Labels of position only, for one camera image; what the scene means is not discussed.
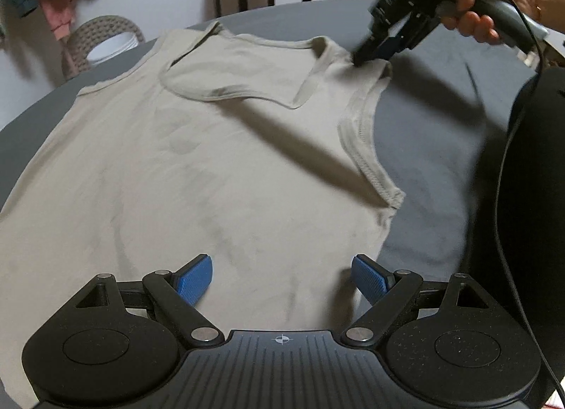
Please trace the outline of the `white plastic bucket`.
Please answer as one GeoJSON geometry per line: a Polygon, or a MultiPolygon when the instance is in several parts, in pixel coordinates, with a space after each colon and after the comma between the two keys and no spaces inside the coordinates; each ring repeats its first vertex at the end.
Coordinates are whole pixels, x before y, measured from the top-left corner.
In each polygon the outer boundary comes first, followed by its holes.
{"type": "Polygon", "coordinates": [[[137,47],[139,40],[133,32],[122,32],[96,45],[87,55],[89,66],[98,66],[125,51],[137,47]]]}

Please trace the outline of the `pink hanging garment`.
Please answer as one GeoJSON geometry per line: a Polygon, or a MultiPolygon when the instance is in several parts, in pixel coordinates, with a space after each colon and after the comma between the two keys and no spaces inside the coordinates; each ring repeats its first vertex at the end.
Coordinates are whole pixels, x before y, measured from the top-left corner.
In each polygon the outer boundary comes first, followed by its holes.
{"type": "Polygon", "coordinates": [[[51,33],[60,41],[71,34],[76,13],[73,0],[38,0],[51,33]]]}

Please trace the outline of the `beige sleeveless top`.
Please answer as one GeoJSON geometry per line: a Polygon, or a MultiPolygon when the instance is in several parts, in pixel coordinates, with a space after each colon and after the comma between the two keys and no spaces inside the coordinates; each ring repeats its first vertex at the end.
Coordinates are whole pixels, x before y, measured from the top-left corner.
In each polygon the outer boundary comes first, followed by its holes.
{"type": "Polygon", "coordinates": [[[199,308],[219,328],[343,328],[351,258],[381,250],[404,200],[374,148],[391,78],[327,37],[213,24],[82,89],[1,211],[8,395],[35,402],[24,344],[100,272],[138,279],[206,253],[199,308]]]}

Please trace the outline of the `woven round mat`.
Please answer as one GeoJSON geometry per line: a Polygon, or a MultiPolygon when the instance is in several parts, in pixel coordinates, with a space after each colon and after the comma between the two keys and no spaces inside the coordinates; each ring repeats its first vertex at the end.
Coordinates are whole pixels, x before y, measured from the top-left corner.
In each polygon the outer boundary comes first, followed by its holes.
{"type": "Polygon", "coordinates": [[[102,41],[122,32],[133,32],[139,40],[139,45],[145,42],[140,27],[121,16],[96,17],[79,26],[63,44],[61,69],[64,79],[69,81],[78,74],[91,70],[86,55],[102,41]]]}

